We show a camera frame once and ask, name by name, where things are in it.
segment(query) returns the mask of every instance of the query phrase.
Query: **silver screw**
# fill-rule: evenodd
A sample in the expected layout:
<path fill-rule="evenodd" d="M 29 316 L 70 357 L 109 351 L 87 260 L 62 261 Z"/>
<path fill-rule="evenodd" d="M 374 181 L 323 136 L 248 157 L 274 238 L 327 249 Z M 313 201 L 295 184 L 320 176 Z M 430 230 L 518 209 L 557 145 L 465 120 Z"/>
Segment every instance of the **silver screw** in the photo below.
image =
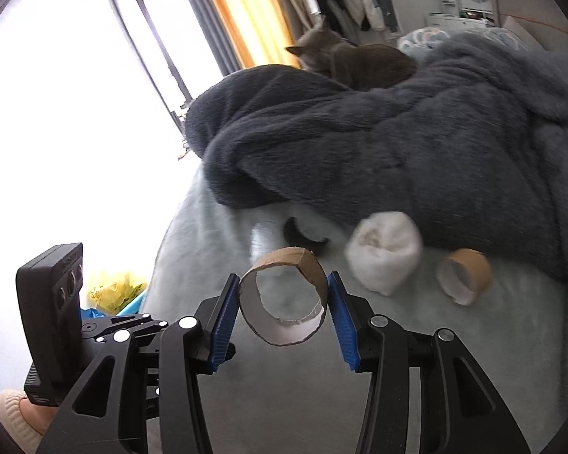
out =
<path fill-rule="evenodd" d="M 389 324 L 389 320 L 385 316 L 377 314 L 370 319 L 370 324 L 376 327 L 385 327 Z"/>
<path fill-rule="evenodd" d="M 437 332 L 437 337 L 442 341 L 452 341 L 454 339 L 454 333 L 449 329 L 440 329 Z"/>
<path fill-rule="evenodd" d="M 128 329 L 119 329 L 114 333 L 114 341 L 117 341 L 118 343 L 123 343 L 130 337 L 131 332 Z"/>
<path fill-rule="evenodd" d="M 198 324 L 198 320 L 193 316 L 183 317 L 179 320 L 179 326 L 183 329 L 191 329 Z"/>

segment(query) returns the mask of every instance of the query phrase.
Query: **gray cat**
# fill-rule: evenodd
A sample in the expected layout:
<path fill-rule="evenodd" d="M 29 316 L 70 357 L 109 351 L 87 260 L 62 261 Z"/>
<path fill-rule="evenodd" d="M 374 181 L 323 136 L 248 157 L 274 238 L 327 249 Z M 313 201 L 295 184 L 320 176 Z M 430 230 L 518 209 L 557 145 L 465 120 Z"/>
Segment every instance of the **gray cat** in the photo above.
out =
<path fill-rule="evenodd" d="M 384 44 L 354 46 L 329 30 L 322 19 L 286 51 L 303 67 L 355 90 L 387 88 L 414 75 L 416 62 Z"/>

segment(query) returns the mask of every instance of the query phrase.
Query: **bed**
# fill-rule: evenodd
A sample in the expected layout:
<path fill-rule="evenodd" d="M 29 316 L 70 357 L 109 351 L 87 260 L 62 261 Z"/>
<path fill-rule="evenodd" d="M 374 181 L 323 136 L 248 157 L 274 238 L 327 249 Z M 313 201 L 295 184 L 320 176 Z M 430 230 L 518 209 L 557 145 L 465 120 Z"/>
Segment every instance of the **bed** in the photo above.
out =
<path fill-rule="evenodd" d="M 439 289 L 435 265 L 445 254 L 426 249 L 419 268 L 387 298 L 353 278 L 343 248 L 348 230 L 293 203 L 233 210 L 214 202 L 200 168 L 162 242 L 144 311 L 173 321 L 217 295 L 230 272 L 242 275 L 259 256 L 285 246 L 282 225 L 296 216 L 310 236 L 327 236 L 320 258 L 336 270 L 350 294 L 403 327 L 433 333 L 455 330 L 500 391 L 533 452 L 564 420 L 559 408 L 565 313 L 564 287 L 525 264 L 490 258 L 492 288 L 471 308 L 454 305 Z M 266 307 L 294 317 L 313 305 L 294 273 L 272 271 L 259 286 Z M 204 413 L 215 453 L 354 452 L 369 377 L 353 374 L 341 358 L 327 317 L 307 342 L 272 347 L 239 317 L 235 358 L 218 374 L 200 377 Z M 411 373 L 407 452 L 418 449 L 418 382 Z M 150 452 L 159 451 L 158 426 L 148 429 Z"/>

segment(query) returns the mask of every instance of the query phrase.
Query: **blue gripper pad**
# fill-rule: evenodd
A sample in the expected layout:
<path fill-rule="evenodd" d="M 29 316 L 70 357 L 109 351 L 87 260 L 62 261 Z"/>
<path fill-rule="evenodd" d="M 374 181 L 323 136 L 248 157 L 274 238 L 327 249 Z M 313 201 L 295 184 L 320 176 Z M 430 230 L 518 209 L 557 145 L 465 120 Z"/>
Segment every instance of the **blue gripper pad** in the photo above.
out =
<path fill-rule="evenodd" d="M 237 291 L 239 285 L 240 277 L 236 275 L 229 285 L 225 301 L 218 314 L 217 322 L 212 329 L 211 351 L 208 357 L 208 363 L 211 365 L 213 372 L 216 372 L 219 365 L 225 361 L 231 333 L 234 331 L 234 324 L 236 323 L 236 317 L 238 315 Z"/>
<path fill-rule="evenodd" d="M 360 368 L 360 354 L 357 348 L 356 328 L 341 296 L 339 284 L 332 273 L 328 275 L 328 307 L 339 339 L 343 360 L 349 364 L 351 370 L 357 372 Z"/>

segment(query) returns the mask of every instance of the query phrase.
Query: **cardboard tube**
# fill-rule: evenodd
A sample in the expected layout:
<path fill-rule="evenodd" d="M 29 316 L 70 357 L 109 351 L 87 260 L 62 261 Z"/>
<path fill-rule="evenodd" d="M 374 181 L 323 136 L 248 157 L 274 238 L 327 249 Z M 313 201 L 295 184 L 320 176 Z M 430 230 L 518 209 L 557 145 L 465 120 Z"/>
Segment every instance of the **cardboard tube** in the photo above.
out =
<path fill-rule="evenodd" d="M 315 288 L 319 301 L 304 318 L 283 320 L 264 308 L 257 286 L 257 273 L 274 266 L 294 266 Z M 324 322 L 328 305 L 326 275 L 318 260 L 307 249 L 277 249 L 260 258 L 242 277 L 238 287 L 238 303 L 244 319 L 259 338 L 275 346 L 301 343 L 318 331 Z"/>
<path fill-rule="evenodd" d="M 455 303 L 469 306 L 491 285 L 486 257 L 473 249 L 451 252 L 438 266 L 435 277 Z"/>

